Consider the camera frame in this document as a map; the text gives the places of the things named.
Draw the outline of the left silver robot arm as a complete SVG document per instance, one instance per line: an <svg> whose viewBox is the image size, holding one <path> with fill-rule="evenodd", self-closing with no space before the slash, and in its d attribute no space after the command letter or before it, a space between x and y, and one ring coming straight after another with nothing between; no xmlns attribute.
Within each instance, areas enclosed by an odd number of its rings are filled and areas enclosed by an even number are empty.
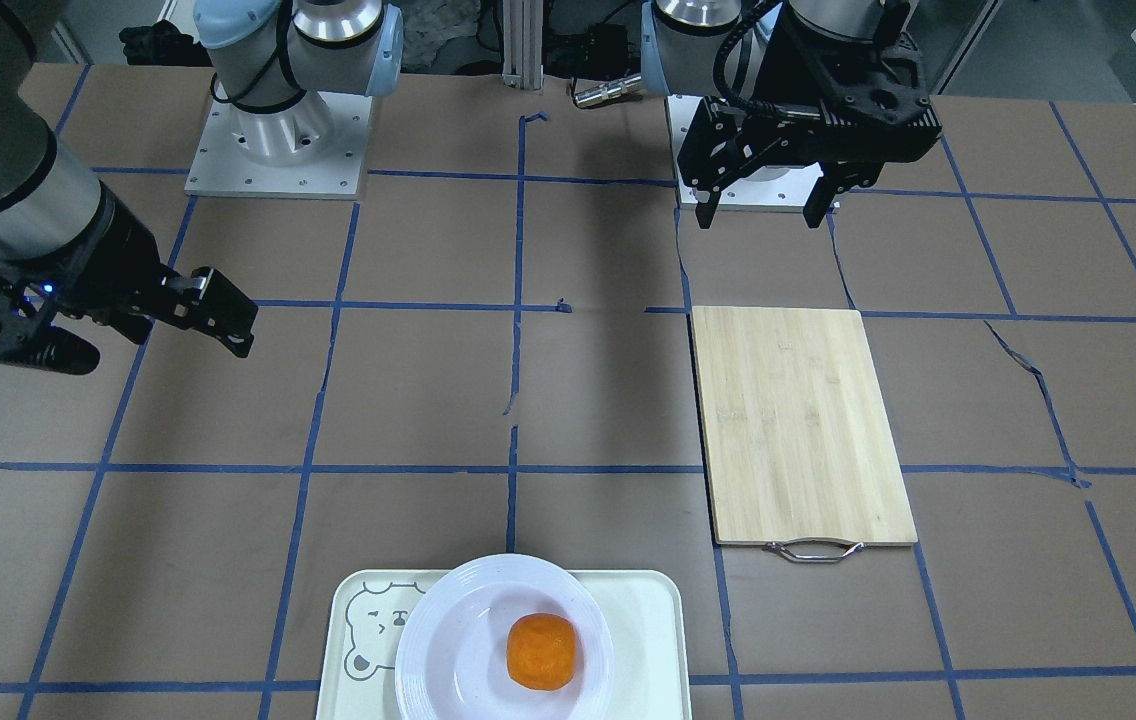
<svg viewBox="0 0 1136 720"><path fill-rule="evenodd" d="M907 33L908 1L648 1L641 76L651 94L699 97L677 154L701 228L734 183L818 165L804 219L935 146L942 123Z"/></svg>

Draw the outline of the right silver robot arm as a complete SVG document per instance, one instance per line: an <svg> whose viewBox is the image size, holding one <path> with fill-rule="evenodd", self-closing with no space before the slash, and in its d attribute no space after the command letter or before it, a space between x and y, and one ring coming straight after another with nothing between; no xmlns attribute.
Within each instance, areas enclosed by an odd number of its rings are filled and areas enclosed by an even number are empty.
<svg viewBox="0 0 1136 720"><path fill-rule="evenodd" d="M20 100L61 1L0 1L0 365L84 375L65 315L135 345L154 323L245 357L257 305L225 274L175 273L147 225ZM396 87L403 14L385 1L198 1L216 76L190 168L202 195L354 196L373 97Z"/></svg>

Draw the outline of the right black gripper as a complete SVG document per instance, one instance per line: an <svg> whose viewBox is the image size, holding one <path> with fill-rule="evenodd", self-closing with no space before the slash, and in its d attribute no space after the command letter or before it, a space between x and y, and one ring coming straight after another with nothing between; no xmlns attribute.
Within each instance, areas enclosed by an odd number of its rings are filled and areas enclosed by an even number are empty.
<svg viewBox="0 0 1136 720"><path fill-rule="evenodd" d="M57 327L57 315L106 325L135 345L153 320L197 330L231 354L253 348L258 305L225 274L201 266L178 275L162 263L153 234L107 186L87 228L52 254L0 258L0 365L87 375L100 365L91 342Z"/></svg>

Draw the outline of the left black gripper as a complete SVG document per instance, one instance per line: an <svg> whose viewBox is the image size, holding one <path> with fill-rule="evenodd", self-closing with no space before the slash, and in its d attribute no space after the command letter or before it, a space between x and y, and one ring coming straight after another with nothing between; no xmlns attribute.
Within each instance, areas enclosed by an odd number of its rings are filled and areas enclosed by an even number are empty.
<svg viewBox="0 0 1136 720"><path fill-rule="evenodd" d="M763 165L760 123L805 129L792 141L821 174L802 217L819 228L841 193L874 186L879 164L910 164L937 143L942 123L930 100L924 55L908 35L908 10L746 10L728 50L769 24L754 81L728 81L728 104L701 100L677 154L680 179L695 191L701 229L713 224L722 193Z"/></svg>

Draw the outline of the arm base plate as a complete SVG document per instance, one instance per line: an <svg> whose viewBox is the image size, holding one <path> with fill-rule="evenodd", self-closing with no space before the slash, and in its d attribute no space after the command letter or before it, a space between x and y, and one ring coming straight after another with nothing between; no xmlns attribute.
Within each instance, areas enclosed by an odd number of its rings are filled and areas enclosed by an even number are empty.
<svg viewBox="0 0 1136 720"><path fill-rule="evenodd" d="M683 181L677 159L700 101L701 97L665 97L670 131L673 171L674 178L679 183L678 195L682 209L695 209L698 200L696 189ZM802 214L807 199L820 177L821 170L818 164L807 165L802 168L765 167L746 178L734 182L727 191L724 191L718 209Z"/></svg>
<svg viewBox="0 0 1136 720"><path fill-rule="evenodd" d="M370 149L371 97L308 92L279 114L216 102L185 191L194 196L357 200Z"/></svg>

